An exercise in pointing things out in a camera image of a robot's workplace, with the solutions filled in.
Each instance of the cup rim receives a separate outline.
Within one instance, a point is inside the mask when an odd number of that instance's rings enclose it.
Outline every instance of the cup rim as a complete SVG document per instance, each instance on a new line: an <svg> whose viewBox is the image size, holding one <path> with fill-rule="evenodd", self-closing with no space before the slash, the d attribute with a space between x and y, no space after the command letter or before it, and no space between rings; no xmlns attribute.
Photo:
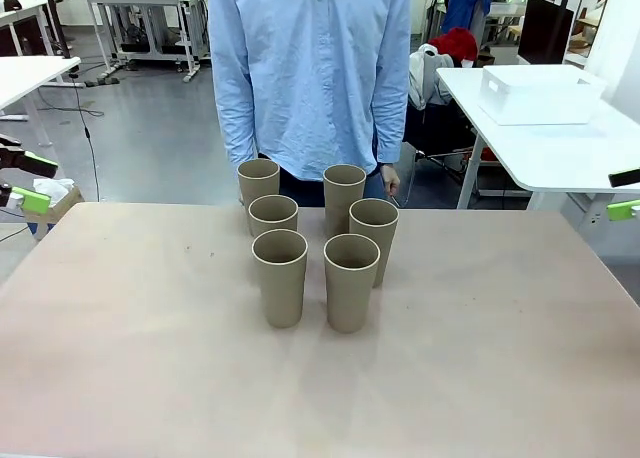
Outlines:
<svg viewBox="0 0 640 458"><path fill-rule="evenodd" d="M249 162L251 162L251 161L268 161L268 162L273 163L274 165L276 165L276 171L274 171L274 172L273 172L273 173L271 173L270 175L267 175L267 176L261 176L261 177L259 177L259 178L254 178L253 176L247 176L247 175L244 175L244 174L240 173L240 167L241 167L242 165L244 165L245 163L249 163ZM251 159L251 160L247 160L247 161L244 161L244 162L240 163L240 164L238 165L238 168L237 168L237 170L236 170L236 171L237 171L237 173L238 173L238 176L241 176L241 177L242 177L242 178L244 178L245 180L266 180L267 178L272 178L272 177L274 177L275 175L277 175L278 173L280 173L280 165L279 165L279 164L277 164L275 161L273 161L273 160L269 160L269 159L267 159L267 158L253 158L253 159Z"/></svg>
<svg viewBox="0 0 640 458"><path fill-rule="evenodd" d="M365 223L364 221L359 220L358 218L353 216L353 213L352 213L353 207L355 205L357 205L358 203L360 203L361 201L381 201L381 202L393 207L393 209L396 210L396 217L393 220L391 220L389 223L385 223L383 225L372 225L371 223ZM384 228L385 226L391 226L391 225L393 225L393 224L398 222L398 220L400 219L400 210L397 207L393 206L393 203L390 203L387 200L381 200L380 198L363 198L362 200L354 201L351 204L351 206L349 207L349 216L351 218L353 218L354 221L358 222L362 226L368 226L370 228Z"/></svg>
<svg viewBox="0 0 640 458"><path fill-rule="evenodd" d="M289 215L288 217L283 218L281 220L263 220L262 218L258 218L257 216L255 216L253 214L252 207L257 201L260 201L260 200L262 200L264 198L273 198L273 197L284 198L285 200L291 201L296 206L295 211L291 215ZM264 196L260 196L260 197L256 198L255 200L253 200L251 202L251 204L249 205L249 215L251 215L251 218L253 218L254 220L259 221L261 223L269 223L269 224L284 223L285 221L290 220L291 217L293 217L296 214L298 214L298 210L299 210L299 207L298 207L298 203L296 202L296 200L293 200L293 199L291 199L291 198L289 198L288 196L285 196L285 195L264 195Z"/></svg>
<svg viewBox="0 0 640 458"><path fill-rule="evenodd" d="M378 255L376 256L376 259L373 261L373 263L371 263L370 265L367 266L363 266L361 268L347 268L345 266L339 265L337 264L335 261L333 261L331 258L329 258L327 256L327 246L329 245L329 243L331 243L333 240L335 240L336 238L340 238L341 236L358 236L360 238L364 238L367 241L370 241L371 243L373 243L373 245L376 247L376 250L378 250ZM329 238L327 240L327 242L324 244L324 248L322 250L322 254L324 255L325 260L328 260L329 262L331 262L331 264L333 266L335 266L336 268L340 268L341 270L344 271L363 271L363 270L368 270L369 268L374 267L375 265L378 264L378 262L380 261L380 247L378 246L378 244L373 241L371 238L369 238L368 236L364 236L364 235L359 235L358 233L343 233L341 235L336 235L333 238Z"/></svg>
<svg viewBox="0 0 640 458"><path fill-rule="evenodd" d="M329 171L331 168L334 168L334 167L336 167L336 166L348 166L348 167L351 167L351 168L357 168L358 170L360 170L360 171L362 172L362 174L363 174L364 176L362 177L362 179L361 179L361 180L358 180L358 181L356 181L356 182L354 182L354 183L338 183L338 182L336 182L336 181L333 181L333 180L330 180L329 178L327 178L327 171ZM355 186L355 185L359 185L360 183L362 183L363 181L365 181L365 180L367 179L367 172L366 172L366 171L364 171L364 170L363 170L362 168L360 168L359 166L356 166L356 165L350 165L350 164L348 164L348 163L339 163L339 164L337 164L337 165L331 165L329 168L327 168L326 170L324 170L324 171L322 172L322 177L323 177L325 180L327 180L327 182L329 182L329 183L331 183L332 185L335 185L335 186Z"/></svg>
<svg viewBox="0 0 640 458"><path fill-rule="evenodd" d="M264 259L260 258L256 254L256 243L257 243L257 241L260 238L262 238L263 236L268 235L269 233L281 233L281 232L293 233L295 235L298 235L300 238L302 238L302 241L304 241L304 251L302 253L300 253L300 256L298 256L297 258L294 258L291 261L285 261L283 263L274 263L272 261L267 261L267 260L264 260ZM278 228L276 230L265 231L264 233L261 233L260 235L258 235L253 240L253 243L251 244L251 254L254 256L254 258L257 259L258 261L260 261L261 263L264 263L265 265L271 265L271 266L285 266L285 265L291 265L293 263L296 263L296 262L302 260L305 256L307 256L307 252L308 251L309 251L309 243L307 243L307 239L304 236L302 236L302 234L298 233L297 231L287 230L285 228Z"/></svg>

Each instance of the light blue shirt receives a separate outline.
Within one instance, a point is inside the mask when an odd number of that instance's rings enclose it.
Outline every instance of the light blue shirt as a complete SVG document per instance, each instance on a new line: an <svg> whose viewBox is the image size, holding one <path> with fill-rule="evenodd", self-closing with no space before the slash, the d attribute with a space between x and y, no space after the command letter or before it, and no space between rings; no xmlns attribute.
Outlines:
<svg viewBox="0 0 640 458"><path fill-rule="evenodd" d="M301 180L400 156L409 0L209 0L218 118L234 165L254 147ZM374 128L377 156L373 152Z"/></svg>

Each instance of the computer monitor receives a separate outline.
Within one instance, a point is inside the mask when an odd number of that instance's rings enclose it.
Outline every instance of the computer monitor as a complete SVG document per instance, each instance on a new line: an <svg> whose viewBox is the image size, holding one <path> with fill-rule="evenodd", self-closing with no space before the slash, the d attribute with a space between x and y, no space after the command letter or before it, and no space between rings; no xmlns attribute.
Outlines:
<svg viewBox="0 0 640 458"><path fill-rule="evenodd" d="M558 39L547 58L549 40L553 33L560 6L549 0L527 0L518 55L532 65L562 64L571 35L573 11L563 10Z"/></svg>

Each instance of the white jacket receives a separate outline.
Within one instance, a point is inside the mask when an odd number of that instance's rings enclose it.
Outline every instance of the white jacket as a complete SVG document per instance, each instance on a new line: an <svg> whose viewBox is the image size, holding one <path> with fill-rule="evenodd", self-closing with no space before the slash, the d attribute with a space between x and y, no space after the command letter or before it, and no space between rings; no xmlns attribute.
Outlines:
<svg viewBox="0 0 640 458"><path fill-rule="evenodd" d="M451 93L443 86L436 73L438 68L453 68L449 55L439 55L435 46L424 44L409 57L409 100L417 110L427 104L448 105Z"/></svg>

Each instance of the shirt sleeve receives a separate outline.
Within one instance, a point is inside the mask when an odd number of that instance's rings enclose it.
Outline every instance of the shirt sleeve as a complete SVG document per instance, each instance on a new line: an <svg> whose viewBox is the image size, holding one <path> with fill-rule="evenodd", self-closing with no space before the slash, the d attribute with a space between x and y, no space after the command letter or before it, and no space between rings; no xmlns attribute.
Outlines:
<svg viewBox="0 0 640 458"><path fill-rule="evenodd" d="M409 96L410 0L391 0L373 91L378 162L400 159Z"/></svg>
<svg viewBox="0 0 640 458"><path fill-rule="evenodd" d="M253 88L247 45L235 0L209 0L209 41L220 129L229 161L254 157Z"/></svg>

